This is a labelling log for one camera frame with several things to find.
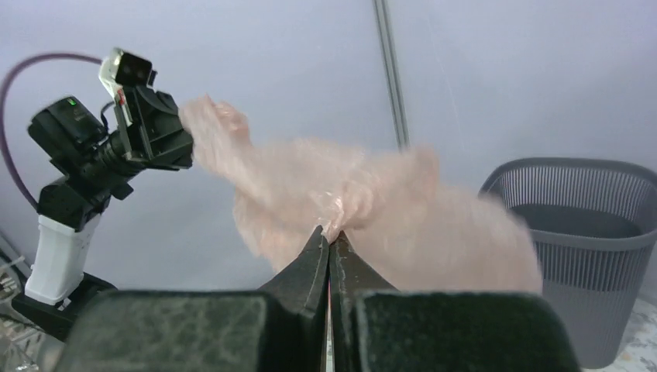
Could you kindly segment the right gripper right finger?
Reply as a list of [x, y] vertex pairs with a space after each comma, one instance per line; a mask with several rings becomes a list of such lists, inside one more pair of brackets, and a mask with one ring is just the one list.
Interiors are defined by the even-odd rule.
[[358, 343], [352, 317], [356, 292], [395, 287], [356, 253], [344, 232], [330, 245], [328, 268], [334, 370], [358, 371]]

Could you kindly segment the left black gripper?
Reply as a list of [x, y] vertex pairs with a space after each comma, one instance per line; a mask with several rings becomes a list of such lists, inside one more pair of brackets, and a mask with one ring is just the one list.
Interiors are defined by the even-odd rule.
[[178, 171], [192, 166], [193, 139], [173, 97], [147, 86], [124, 87], [115, 97], [122, 157], [139, 168]]

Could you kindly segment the pink plastic trash bag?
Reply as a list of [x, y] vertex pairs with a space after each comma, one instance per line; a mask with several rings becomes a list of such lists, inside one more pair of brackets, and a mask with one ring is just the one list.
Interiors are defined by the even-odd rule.
[[194, 161], [235, 188], [245, 244], [282, 271], [321, 227], [393, 286], [410, 291], [542, 292], [527, 226], [494, 197], [439, 180], [433, 150], [368, 153], [300, 138], [254, 145], [246, 117], [197, 98], [179, 111]]

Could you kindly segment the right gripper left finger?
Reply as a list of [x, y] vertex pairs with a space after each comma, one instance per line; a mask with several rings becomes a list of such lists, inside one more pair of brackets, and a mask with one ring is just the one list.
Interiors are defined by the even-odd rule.
[[325, 351], [329, 243], [315, 228], [299, 255], [260, 287], [272, 301], [262, 371], [320, 371]]

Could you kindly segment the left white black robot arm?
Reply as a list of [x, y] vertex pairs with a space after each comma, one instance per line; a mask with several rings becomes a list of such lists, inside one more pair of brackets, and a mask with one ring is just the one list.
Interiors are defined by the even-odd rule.
[[193, 141], [171, 95], [147, 86], [124, 88], [112, 107], [114, 130], [73, 96], [42, 109], [28, 127], [61, 176], [40, 192], [37, 253], [12, 306], [60, 341], [85, 305], [111, 288], [84, 270], [91, 238], [110, 201], [127, 198], [130, 181], [142, 171], [192, 165]]

